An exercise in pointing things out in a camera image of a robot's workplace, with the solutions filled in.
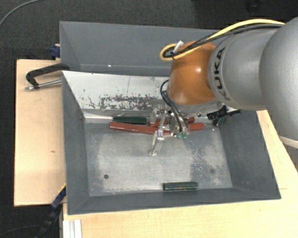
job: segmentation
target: gray floor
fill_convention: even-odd
[[[26,1],[29,0],[0,0],[0,20]],[[246,11],[245,2],[50,0],[11,15],[0,29],[0,234],[22,226],[40,225],[49,212],[44,206],[13,208],[15,59],[50,59],[50,47],[59,42],[59,20],[220,29],[254,17],[287,22],[298,16],[298,0],[263,0],[254,14]],[[295,155],[298,152],[292,154],[298,166]],[[0,237],[32,237],[36,228],[31,226]],[[57,237],[56,231],[50,237]]]

